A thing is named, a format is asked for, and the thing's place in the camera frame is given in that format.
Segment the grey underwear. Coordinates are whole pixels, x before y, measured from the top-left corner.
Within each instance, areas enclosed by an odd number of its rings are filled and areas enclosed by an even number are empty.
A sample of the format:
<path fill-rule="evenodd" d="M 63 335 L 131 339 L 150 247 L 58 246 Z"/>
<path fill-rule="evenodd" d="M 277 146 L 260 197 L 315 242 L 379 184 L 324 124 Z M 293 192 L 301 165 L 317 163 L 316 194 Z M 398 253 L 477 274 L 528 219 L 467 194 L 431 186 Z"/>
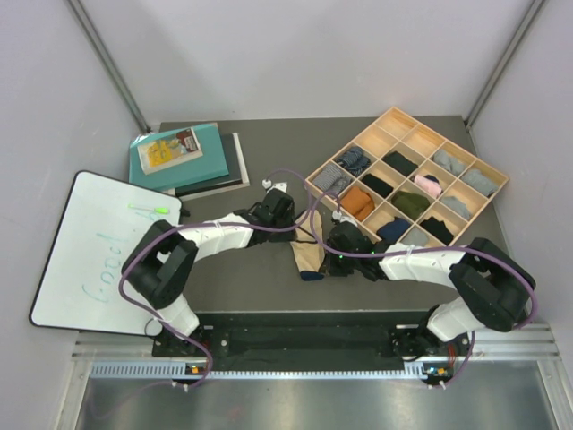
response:
<path fill-rule="evenodd" d="M 453 176 L 460 176 L 466 170 L 465 163 L 449 155 L 445 150 L 437 150 L 432 156 L 432 161 Z"/>

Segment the beige underwear navy trim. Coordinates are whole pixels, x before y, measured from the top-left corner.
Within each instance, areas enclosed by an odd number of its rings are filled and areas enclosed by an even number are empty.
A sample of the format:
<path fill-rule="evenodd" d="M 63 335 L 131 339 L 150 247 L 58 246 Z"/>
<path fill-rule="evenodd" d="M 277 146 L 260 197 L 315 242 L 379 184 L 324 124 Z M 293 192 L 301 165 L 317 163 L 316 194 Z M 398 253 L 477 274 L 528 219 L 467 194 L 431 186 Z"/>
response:
<path fill-rule="evenodd" d="M 318 238 L 322 239 L 322 219 L 316 211 L 295 230 L 295 240 L 290 242 L 295 264 L 303 281 L 318 281 L 324 278 L 321 266 L 325 259 L 325 250 L 312 235 L 311 222 Z"/>

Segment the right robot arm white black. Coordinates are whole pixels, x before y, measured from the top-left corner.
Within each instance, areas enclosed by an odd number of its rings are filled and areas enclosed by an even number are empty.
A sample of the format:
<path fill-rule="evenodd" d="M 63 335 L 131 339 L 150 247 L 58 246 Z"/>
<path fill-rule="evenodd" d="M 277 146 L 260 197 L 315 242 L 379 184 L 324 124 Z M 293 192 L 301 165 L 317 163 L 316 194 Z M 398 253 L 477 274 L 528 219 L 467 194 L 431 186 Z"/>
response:
<path fill-rule="evenodd" d="M 468 246 L 424 248 L 373 242 L 351 221 L 339 222 L 324 244 L 332 276 L 361 272 L 372 281 L 412 280 L 453 288 L 458 298 L 432 307 L 414 331 L 391 333 L 396 354 L 441 353 L 460 335 L 488 328 L 509 332 L 536 316 L 534 279 L 490 240 Z"/>

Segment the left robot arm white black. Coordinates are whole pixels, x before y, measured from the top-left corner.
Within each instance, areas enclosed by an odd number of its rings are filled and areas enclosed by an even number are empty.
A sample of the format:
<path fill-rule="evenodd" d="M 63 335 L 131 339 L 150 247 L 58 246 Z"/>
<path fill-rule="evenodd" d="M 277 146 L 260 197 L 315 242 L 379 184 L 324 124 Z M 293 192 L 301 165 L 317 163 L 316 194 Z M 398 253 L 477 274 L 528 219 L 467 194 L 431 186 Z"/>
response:
<path fill-rule="evenodd" d="M 290 242 L 295 237 L 295 203 L 286 192 L 274 187 L 251 208 L 206 221 L 195 228 L 175 228 L 166 220 L 154 222 L 122 269 L 122 284 L 128 283 L 143 303 L 120 295 L 143 307 L 168 325 L 172 344 L 182 354 L 197 353 L 203 342 L 199 318 L 183 295 L 193 265 L 225 251 L 244 249 L 266 242 Z"/>

